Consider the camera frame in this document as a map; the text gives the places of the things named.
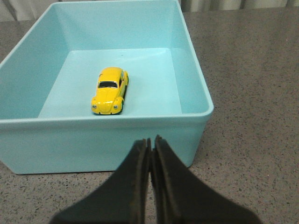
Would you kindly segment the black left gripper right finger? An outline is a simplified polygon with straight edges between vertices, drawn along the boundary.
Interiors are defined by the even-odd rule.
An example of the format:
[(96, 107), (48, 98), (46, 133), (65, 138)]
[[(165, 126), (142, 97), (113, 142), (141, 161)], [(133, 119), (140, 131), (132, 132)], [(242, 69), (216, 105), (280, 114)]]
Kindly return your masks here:
[(259, 224), (260, 219), (215, 192), (175, 155), (167, 141), (155, 139), (151, 178), (159, 224)]

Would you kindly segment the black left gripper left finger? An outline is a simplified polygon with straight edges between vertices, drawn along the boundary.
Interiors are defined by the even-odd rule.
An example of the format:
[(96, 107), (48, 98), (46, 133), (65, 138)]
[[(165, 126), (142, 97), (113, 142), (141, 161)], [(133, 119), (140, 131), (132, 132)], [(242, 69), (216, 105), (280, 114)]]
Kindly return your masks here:
[(150, 140), (137, 140), (116, 171), (94, 192), (57, 213), (52, 224), (143, 224)]

